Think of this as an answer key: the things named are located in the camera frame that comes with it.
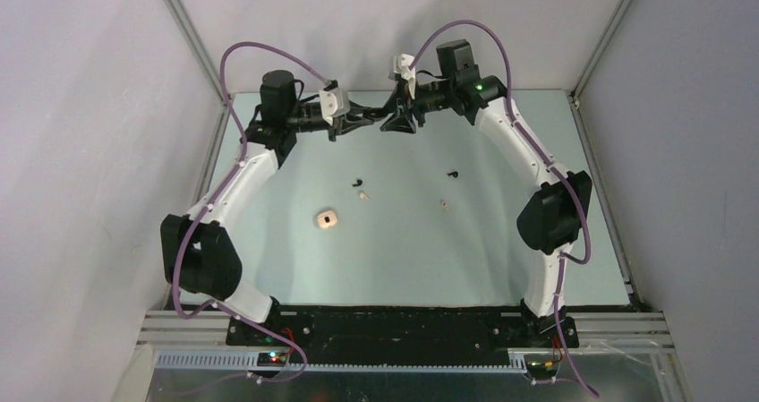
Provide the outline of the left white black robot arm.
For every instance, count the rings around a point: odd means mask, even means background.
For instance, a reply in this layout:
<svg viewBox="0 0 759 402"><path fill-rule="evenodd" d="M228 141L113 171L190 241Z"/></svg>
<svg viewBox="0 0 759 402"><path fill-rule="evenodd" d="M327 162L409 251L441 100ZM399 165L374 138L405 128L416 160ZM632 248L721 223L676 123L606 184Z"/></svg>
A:
<svg viewBox="0 0 759 402"><path fill-rule="evenodd" d="M243 128L227 174L183 215L160 225L163 269L175 290L205 295L216 308L247 318L249 334L262 345L279 341L282 320L270 311L276 301L243 278L243 261L229 234L254 194L280 169L299 133L325 131L330 140L388 116L381 107L351 101L335 81L311 98L296 89L286 70L262 77L260 103Z"/></svg>

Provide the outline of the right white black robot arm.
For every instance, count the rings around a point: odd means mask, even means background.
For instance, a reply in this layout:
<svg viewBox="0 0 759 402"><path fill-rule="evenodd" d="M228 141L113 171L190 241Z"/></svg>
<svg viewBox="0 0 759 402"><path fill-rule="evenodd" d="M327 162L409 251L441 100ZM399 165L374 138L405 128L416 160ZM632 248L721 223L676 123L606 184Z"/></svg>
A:
<svg viewBox="0 0 759 402"><path fill-rule="evenodd" d="M509 88L494 75L482 76L470 43L450 41L436 48L440 74L422 84L414 56L393 56L390 77L396 86L384 112L383 132L415 133L430 112L452 110L499 149L524 182L528 200L516 218L516 231L532 250L533 269L521 301L527 316L522 338L544 346L557 333L554 321L564 306L567 260L585 234L593 181L572 171L543 146L521 116Z"/></svg>

